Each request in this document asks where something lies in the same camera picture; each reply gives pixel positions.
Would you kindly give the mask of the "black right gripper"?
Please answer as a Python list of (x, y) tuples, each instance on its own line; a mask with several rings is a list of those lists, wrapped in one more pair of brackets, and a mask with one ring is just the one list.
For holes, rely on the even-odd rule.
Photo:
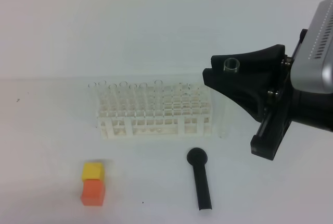
[(332, 131), (332, 94), (296, 90), (290, 80), (294, 57), (307, 33), (302, 29), (292, 56), (277, 44), (256, 52), (214, 55), (204, 84), (261, 122), (250, 146), (253, 155), (273, 160), (292, 122)]

